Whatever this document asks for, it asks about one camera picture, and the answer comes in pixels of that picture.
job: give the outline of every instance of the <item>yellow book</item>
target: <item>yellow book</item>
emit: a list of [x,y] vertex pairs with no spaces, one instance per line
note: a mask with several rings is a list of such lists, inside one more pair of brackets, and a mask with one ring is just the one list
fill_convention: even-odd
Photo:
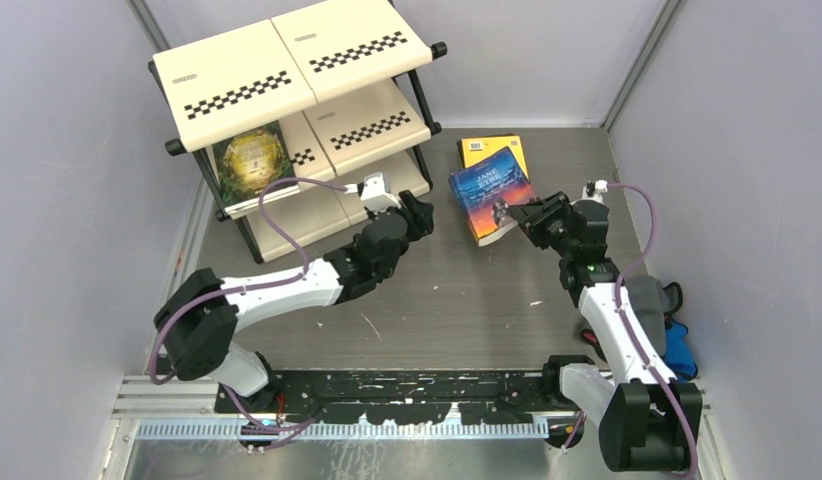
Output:
[[501,135],[495,137],[462,138],[458,142],[458,152],[461,154],[461,166],[472,167],[490,157],[504,147],[511,149],[514,158],[520,164],[526,178],[529,178],[529,169],[526,168],[526,157],[523,155],[523,143],[517,135]]

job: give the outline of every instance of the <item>black shelf frame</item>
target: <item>black shelf frame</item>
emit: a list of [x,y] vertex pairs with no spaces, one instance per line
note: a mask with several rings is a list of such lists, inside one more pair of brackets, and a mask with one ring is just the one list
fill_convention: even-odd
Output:
[[[431,49],[432,61],[446,55],[447,52],[446,43],[444,42],[437,42],[433,44]],[[164,87],[161,84],[161,77],[158,75],[158,68],[155,66],[155,61],[150,61],[148,67],[149,73],[152,74],[152,77],[155,78],[155,83],[158,84],[158,89],[160,89],[161,93],[164,95],[164,99],[167,100]],[[437,135],[441,132],[442,128],[440,123],[434,121],[434,118],[432,117],[432,112],[429,109],[429,103],[426,101],[426,94],[423,91],[420,78],[417,76],[417,71],[410,70],[401,75],[408,75],[408,80],[411,82],[411,89],[414,91],[414,97],[416,98],[417,105],[420,108],[420,115],[423,117],[423,122],[426,124],[426,127],[429,128],[432,136]],[[165,147],[167,152],[174,157],[187,153],[184,145],[182,145],[181,140],[178,138],[167,141]],[[429,184],[429,188],[431,189],[434,187],[434,183],[432,182],[432,177],[429,174],[429,167],[426,165],[426,159],[423,156],[423,151],[420,148],[420,145],[411,147],[411,150],[414,153],[414,160],[417,163],[417,169],[420,170],[420,175],[422,175],[423,179],[426,180],[426,183]],[[220,194],[220,185],[217,183],[217,178],[214,176],[214,172],[211,168],[211,159],[208,158],[207,152],[204,148],[199,149],[193,152],[193,158],[196,160],[196,164],[199,166],[199,171],[202,172],[202,178],[205,179],[205,183],[208,185],[208,188],[211,189],[211,195],[213,195],[214,201],[217,204],[217,210],[214,212],[214,217],[220,222],[232,219],[225,213],[225,204],[223,203],[222,195]],[[255,239],[255,233],[252,231],[252,227],[249,226],[249,222],[246,220],[246,217],[235,218],[232,220],[234,220],[238,231],[240,231],[240,235],[246,242],[246,246],[249,248],[249,253],[252,254],[252,259],[255,260],[255,263],[264,263],[264,257],[261,255],[261,249],[258,247],[258,241]]]

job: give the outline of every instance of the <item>black mounting plate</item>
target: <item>black mounting plate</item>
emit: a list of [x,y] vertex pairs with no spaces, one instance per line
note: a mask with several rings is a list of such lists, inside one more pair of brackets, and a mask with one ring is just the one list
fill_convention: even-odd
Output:
[[[322,410],[322,420],[354,424],[439,423],[453,403],[465,425],[532,421],[532,413],[575,410],[566,399],[544,392],[541,371],[525,370],[275,370],[286,420],[299,422]],[[214,410],[237,413],[220,390]],[[267,409],[277,413],[278,398]]]

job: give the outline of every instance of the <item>shelf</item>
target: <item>shelf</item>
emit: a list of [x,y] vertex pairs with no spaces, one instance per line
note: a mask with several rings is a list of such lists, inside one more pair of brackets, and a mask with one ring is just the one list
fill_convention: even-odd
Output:
[[431,131],[391,80],[305,110],[338,175],[418,145]]
[[[311,131],[308,121],[302,112],[296,112],[293,115],[279,120],[279,127],[281,128],[282,137],[287,147],[287,153],[293,162],[293,171],[297,177],[313,178],[314,180],[322,180],[328,182],[334,180],[337,176],[334,168],[329,163],[320,142]],[[307,191],[316,185],[312,183],[299,182],[299,192],[290,193],[281,198],[267,200],[267,205],[279,202],[282,199],[290,196],[301,195],[302,192]],[[244,204],[240,204],[240,208],[226,208],[225,212],[231,218],[240,218],[250,213],[258,211],[258,199],[251,200]]]
[[272,22],[318,102],[432,61],[386,0],[328,0]]
[[[311,190],[266,205],[267,213],[287,234],[305,246],[349,227],[349,219],[333,190]],[[294,251],[256,211],[246,216],[265,262]]]
[[[410,190],[414,196],[429,193],[429,184],[420,175],[420,171],[414,164],[414,160],[408,153],[402,151],[371,163],[366,167],[337,179],[338,183],[358,183],[367,175],[377,172],[384,172],[388,175],[390,182],[390,192],[399,195],[403,190]],[[367,212],[364,211],[364,203],[355,195],[344,195],[335,193],[343,211],[349,219],[349,223],[354,225],[367,219]]]
[[270,20],[152,58],[188,152],[316,104]]

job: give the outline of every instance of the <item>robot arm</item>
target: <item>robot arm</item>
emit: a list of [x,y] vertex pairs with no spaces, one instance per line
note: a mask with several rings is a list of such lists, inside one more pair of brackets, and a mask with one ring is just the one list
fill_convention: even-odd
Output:
[[306,307],[326,307],[358,298],[390,278],[411,242],[434,229],[432,205],[417,200],[409,191],[390,193],[388,178],[370,175],[364,182],[347,186],[357,194],[371,223],[351,243],[309,264],[299,281],[273,288],[248,289],[294,277],[302,270],[246,278],[217,278],[211,269],[194,272],[155,316],[160,330],[181,306],[214,290],[238,289],[186,313],[164,340],[180,380],[208,376],[231,387],[254,410],[274,399],[277,378],[266,360],[232,341],[243,328],[267,318]]
[[593,365],[556,365],[560,368],[558,393],[572,400],[598,426],[606,465],[613,471],[682,470],[690,464],[690,452],[679,419],[649,367],[670,386],[694,438],[699,430],[702,396],[695,385],[677,382],[656,353],[629,304],[625,285],[620,288],[620,309],[629,319],[631,334],[623,323],[615,300],[620,272],[606,256],[608,207],[602,201],[606,191],[606,182],[591,182],[575,202],[559,192],[512,206],[509,214],[536,247],[552,248],[561,256],[561,285],[591,324],[606,355],[613,383]]

